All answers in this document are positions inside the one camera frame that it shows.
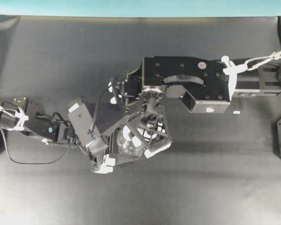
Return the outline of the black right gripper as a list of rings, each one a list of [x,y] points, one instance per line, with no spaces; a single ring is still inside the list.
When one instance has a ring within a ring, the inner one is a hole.
[[[150,76],[148,72],[131,71],[119,79],[109,81],[110,103],[121,110],[143,110],[137,131],[145,147],[144,156],[151,158],[168,149],[172,138],[163,106],[165,77],[159,73]]]

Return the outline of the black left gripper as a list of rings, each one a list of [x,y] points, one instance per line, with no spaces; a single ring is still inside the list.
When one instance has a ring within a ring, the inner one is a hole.
[[[89,153],[91,162],[91,172],[97,174],[108,174],[113,172],[115,158],[110,154],[119,153],[116,138],[119,130],[123,128],[125,122],[125,112],[120,109],[118,104],[100,103],[95,117],[96,104],[91,104],[91,116],[95,120],[92,134],[95,141],[89,146],[89,150],[83,147],[72,123],[64,119],[59,112],[52,114],[52,121],[65,125],[63,131],[63,141],[78,147],[82,152]]]

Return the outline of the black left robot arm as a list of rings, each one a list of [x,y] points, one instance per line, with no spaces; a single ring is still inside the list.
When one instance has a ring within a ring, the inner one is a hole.
[[[97,105],[83,98],[71,105],[67,118],[58,112],[46,114],[41,105],[25,97],[13,103],[0,101],[0,132],[4,131],[49,146],[77,148],[98,174],[111,173],[115,166],[137,160],[144,152],[140,138],[128,126],[128,115],[118,105]]]

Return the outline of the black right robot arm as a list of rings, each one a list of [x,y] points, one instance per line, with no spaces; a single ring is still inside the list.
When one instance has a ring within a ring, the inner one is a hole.
[[[163,98],[178,99],[191,113],[223,113],[233,98],[281,96],[281,51],[246,60],[155,56],[118,81],[112,80],[122,116],[107,135],[121,136],[118,151],[150,158],[172,144]]]

